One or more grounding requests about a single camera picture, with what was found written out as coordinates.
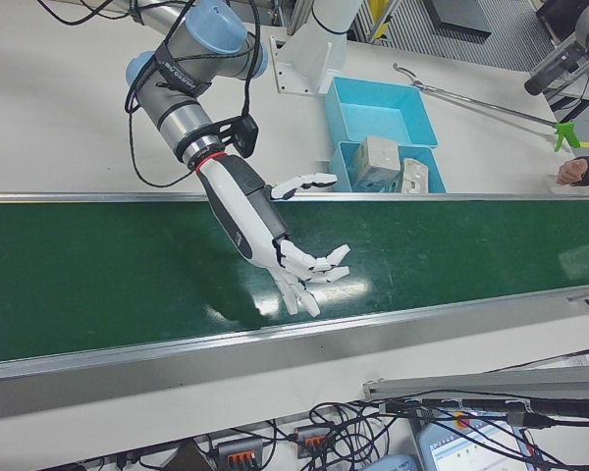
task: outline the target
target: conveyor belt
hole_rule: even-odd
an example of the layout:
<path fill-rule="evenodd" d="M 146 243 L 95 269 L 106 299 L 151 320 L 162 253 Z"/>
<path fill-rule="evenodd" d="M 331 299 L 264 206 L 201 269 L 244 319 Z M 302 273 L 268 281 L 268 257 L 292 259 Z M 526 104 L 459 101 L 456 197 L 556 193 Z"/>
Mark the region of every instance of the conveyor belt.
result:
<path fill-rule="evenodd" d="M 279 209 L 310 253 L 351 246 L 320 320 L 589 285 L 589 199 Z M 0 361 L 307 322 L 206 202 L 0 203 Z"/>

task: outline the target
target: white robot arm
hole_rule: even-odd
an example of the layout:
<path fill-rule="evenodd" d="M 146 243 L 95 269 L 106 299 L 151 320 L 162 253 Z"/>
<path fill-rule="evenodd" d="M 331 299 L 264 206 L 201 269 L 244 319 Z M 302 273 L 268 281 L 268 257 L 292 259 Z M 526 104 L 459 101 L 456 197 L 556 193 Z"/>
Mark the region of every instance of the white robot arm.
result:
<path fill-rule="evenodd" d="M 348 268 L 339 265 L 349 248 L 342 245 L 320 258 L 299 250 L 272 200 L 288 199 L 298 187 L 327 186 L 336 177 L 314 174 L 267 185 L 245 160 L 225 152 L 232 143 L 242 157 L 250 155 L 257 135 L 251 117 L 242 113 L 212 123 L 196 99 L 216 75 L 261 74 L 267 58 L 264 51 L 262 63 L 250 59 L 255 41 L 223 0 L 201 0 L 168 41 L 129 64 L 127 80 L 132 97 L 180 162 L 197 173 L 214 215 L 240 254 L 269 271 L 289 313 L 295 314 L 300 302 L 316 316 L 320 309 L 305 284 L 347 275 Z"/>

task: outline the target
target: robotic hand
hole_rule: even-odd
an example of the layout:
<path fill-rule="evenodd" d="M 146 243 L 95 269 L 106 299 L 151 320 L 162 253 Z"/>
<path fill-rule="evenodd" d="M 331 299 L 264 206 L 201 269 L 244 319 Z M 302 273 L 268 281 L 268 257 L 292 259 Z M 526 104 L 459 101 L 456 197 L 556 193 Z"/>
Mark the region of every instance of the robotic hand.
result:
<path fill-rule="evenodd" d="M 301 251 L 272 201 L 291 198 L 299 187 L 333 184 L 336 177 L 313 174 L 267 185 L 241 157 L 225 152 L 233 143 L 242 157 L 250 155 L 257 135 L 252 118 L 212 123 L 196 100 L 216 75 L 242 79 L 250 69 L 260 75 L 266 52 L 255 67 L 249 54 L 241 53 L 254 46 L 255 36 L 222 0 L 201 0 L 169 41 L 129 64 L 127 80 L 177 158 L 197 173 L 214 215 L 240 254 L 269 271 L 289 313 L 295 314 L 300 302 L 317 316 L 320 309 L 305 283 L 329 283 L 347 275 L 348 267 L 339 265 L 349 248 L 342 245 L 320 258 Z M 191 74 L 180 56 L 189 58 Z"/>
<path fill-rule="evenodd" d="M 336 177 L 315 174 L 270 187 L 241 157 L 222 151 L 203 159 L 196 172 L 221 226 L 246 260 L 269 271 L 288 312 L 296 314 L 299 301 L 317 316 L 320 309 L 305 282 L 329 283 L 348 275 L 348 267 L 338 265 L 349 248 L 342 245 L 320 258 L 301 251 L 271 200 L 291 197 L 299 186 L 332 184 Z"/>

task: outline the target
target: blue plastic bin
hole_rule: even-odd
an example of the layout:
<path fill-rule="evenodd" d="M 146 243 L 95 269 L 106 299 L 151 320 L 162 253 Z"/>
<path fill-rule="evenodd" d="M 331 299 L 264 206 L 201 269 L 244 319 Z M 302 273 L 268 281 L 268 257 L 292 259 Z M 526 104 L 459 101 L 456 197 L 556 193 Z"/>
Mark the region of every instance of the blue plastic bin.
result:
<path fill-rule="evenodd" d="M 339 142 L 329 164 L 329 171 L 338 177 L 338 181 L 332 185 L 334 191 L 351 193 L 351 184 L 347 175 L 347 166 L 353 158 L 353 154 L 360 146 L 357 142 Z M 409 158 L 418 160 L 428 166 L 428 189 L 430 193 L 445 193 L 445 185 L 441 180 L 439 169 L 434 160 L 432 149 L 426 146 L 400 145 L 400 161 Z"/>
<path fill-rule="evenodd" d="M 325 114 L 334 147 L 343 141 L 362 142 L 367 135 L 399 145 L 439 143 L 414 86 L 335 77 L 325 97 Z"/>

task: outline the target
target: white work surface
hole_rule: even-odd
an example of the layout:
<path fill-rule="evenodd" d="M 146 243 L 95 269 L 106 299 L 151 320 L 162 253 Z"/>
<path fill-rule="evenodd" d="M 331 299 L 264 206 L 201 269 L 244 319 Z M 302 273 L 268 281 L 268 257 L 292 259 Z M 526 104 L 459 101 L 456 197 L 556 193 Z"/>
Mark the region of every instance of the white work surface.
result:
<path fill-rule="evenodd" d="M 80 12 L 54 7 L 66 15 Z M 160 39 L 131 21 L 68 28 L 34 2 L 0 0 L 0 191 L 147 189 L 134 177 L 128 155 L 124 68 Z M 353 44 L 345 75 L 404 82 L 392 71 L 394 62 L 427 83 L 552 118 L 541 97 L 523 91 L 524 74 Z M 279 95 L 271 71 L 252 93 L 261 135 L 251 163 L 264 178 L 275 182 L 324 170 L 331 142 L 321 101 Z M 441 142 L 436 158 L 449 191 L 547 192 L 545 177 L 571 157 L 552 151 L 551 130 L 540 125 L 486 117 L 428 96 L 424 101 Z M 241 105 L 241 83 L 216 80 L 202 103 L 214 119 L 229 117 Z M 160 183 L 180 175 L 182 167 L 153 126 L 143 115 L 138 121 L 143 172 Z M 175 188 L 197 189 L 193 177 Z M 357 329 L 329 343 L 311 337 L 266 343 L 261 350 L 223 348 L 222 362 L 209 366 L 178 362 L 137 372 L 162 384 L 179 375 L 193 378 L 183 386 L 0 419 L 0 471 L 67 463 L 289 415 L 324 400 L 351 400 L 361 397 L 363 383 L 382 377 L 482 372 L 588 347 L 589 309 L 548 297 Z M 221 372 L 245 359 L 253 373 Z M 198 374 L 206 370 L 208 379 Z M 95 371 L 87 374 L 95 389 L 102 380 Z M 6 397 L 8 384 L 0 391 Z M 52 393 L 31 387 L 16 400 Z M 584 447 L 561 452 L 563 459 L 589 459 Z"/>
<path fill-rule="evenodd" d="M 81 8 L 53 5 L 77 18 Z M 268 34 L 282 34 L 267 28 Z M 0 191 L 146 191 L 129 157 L 126 64 L 161 35 L 131 20 L 62 26 L 34 2 L 0 1 Z M 398 62 L 424 82 L 553 120 L 543 97 L 523 90 L 527 74 L 350 43 L 344 75 L 406 84 Z M 326 170 L 332 143 L 320 97 L 279 94 L 272 66 L 251 88 L 260 127 L 249 162 L 268 183 Z M 468 111 L 423 97 L 440 145 L 435 158 L 448 192 L 550 193 L 568 149 L 553 130 L 497 112 Z M 242 82 L 216 78 L 201 97 L 213 120 L 234 116 Z M 136 159 L 166 183 L 184 173 L 143 112 L 135 117 Z M 201 191 L 190 177 L 172 190 Z"/>

